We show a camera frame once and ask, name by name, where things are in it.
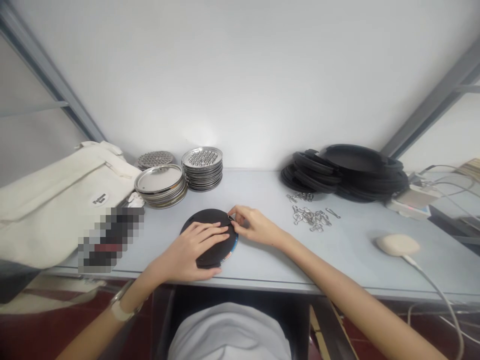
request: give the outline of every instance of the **hand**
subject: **hand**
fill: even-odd
[[[164,281],[191,282],[208,280],[220,274],[219,267],[199,269],[197,258],[213,245],[230,236],[224,234],[228,226],[220,223],[194,222],[180,234],[165,252],[148,265],[145,273],[156,286]]]
[[[243,237],[257,243],[280,248],[292,236],[267,219],[259,210],[248,206],[235,205],[228,215],[235,214],[235,221],[231,224],[235,231]],[[250,223],[249,228],[243,227],[245,219]]]

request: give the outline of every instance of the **wristwatch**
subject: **wristwatch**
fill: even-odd
[[[122,299],[122,297],[124,296],[124,294],[127,292],[127,290],[129,289],[129,287],[134,283],[133,280],[130,280],[129,282],[127,282],[125,284],[124,287],[122,287],[120,289],[119,292],[117,292],[117,294],[112,297],[112,299],[110,300],[110,308],[111,308],[111,312],[113,313],[113,316],[115,316],[115,318],[119,321],[122,321],[122,322],[126,322],[128,320],[130,320],[135,314],[137,314],[140,309],[142,308],[142,305],[144,304],[143,302],[140,304],[139,307],[137,307],[135,310],[133,310],[133,312],[131,313],[126,313],[122,310],[122,308],[120,307],[120,300]]]

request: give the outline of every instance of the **red floor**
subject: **red floor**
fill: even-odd
[[[56,293],[66,300],[75,294]],[[92,301],[69,308],[28,315],[0,315],[0,359],[2,360],[51,360],[64,349],[75,336],[109,305],[113,294],[99,292]],[[479,323],[480,318],[462,319]],[[386,358],[348,320],[343,325],[359,360],[385,360]],[[412,327],[439,349],[448,359],[454,359],[457,351],[455,330],[437,316],[412,317]],[[471,327],[468,333],[480,339],[480,329]],[[152,344],[152,301],[143,305],[124,344],[121,360],[149,360]],[[463,360],[479,359],[480,346],[465,339]],[[310,346],[309,360],[320,360],[316,349]]]

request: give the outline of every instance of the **finger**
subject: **finger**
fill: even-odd
[[[201,225],[200,222],[197,222],[197,221],[194,221],[192,222],[183,232],[182,232],[182,235],[185,234],[189,234],[192,232],[193,229],[195,229],[197,226]]]
[[[195,241],[197,243],[201,243],[202,241],[204,241],[205,239],[208,239],[209,237],[211,237],[213,235],[222,234],[222,233],[226,232],[228,229],[229,229],[228,226],[210,227],[210,228],[202,231],[201,233],[199,233],[197,236],[195,236]]]
[[[198,225],[195,229],[193,229],[191,231],[191,235],[195,236],[195,235],[198,235],[200,234],[202,231],[204,231],[205,229],[209,229],[209,228],[217,228],[220,226],[220,222],[216,222],[216,223],[213,223],[213,224],[210,224],[210,223],[201,223],[200,225]]]
[[[231,208],[231,210],[227,213],[227,215],[232,216],[233,214],[240,214],[244,217],[246,217],[246,214],[248,210],[252,210],[248,206],[243,206],[243,205],[235,205],[234,207]]]
[[[197,269],[195,271],[196,280],[208,280],[213,278],[215,275],[218,275],[222,272],[222,269],[219,267],[214,267],[211,269]]]
[[[251,233],[250,229],[246,229],[242,226],[239,225],[238,222],[232,221],[231,224],[233,225],[233,228],[235,229],[235,232],[239,235],[242,235],[244,238],[250,239],[249,235]]]
[[[208,249],[210,249],[213,245],[221,243],[222,241],[227,240],[230,237],[230,234],[218,234],[209,237],[205,241],[202,241],[199,246],[198,246],[198,252],[199,255],[203,254],[206,252]]]
[[[232,215],[232,214],[235,214],[235,221],[237,223],[239,223],[241,226],[244,225],[245,223],[245,219],[248,219],[249,217],[247,216],[247,214],[250,213],[250,211],[252,211],[252,208],[251,207],[248,207],[248,206],[242,206],[242,205],[235,205],[231,210],[230,212],[228,213],[228,215]]]

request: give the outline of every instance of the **white canvas bag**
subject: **white canvas bag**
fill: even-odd
[[[38,269],[61,263],[134,190],[141,171],[118,147],[79,148],[0,189],[0,259]]]

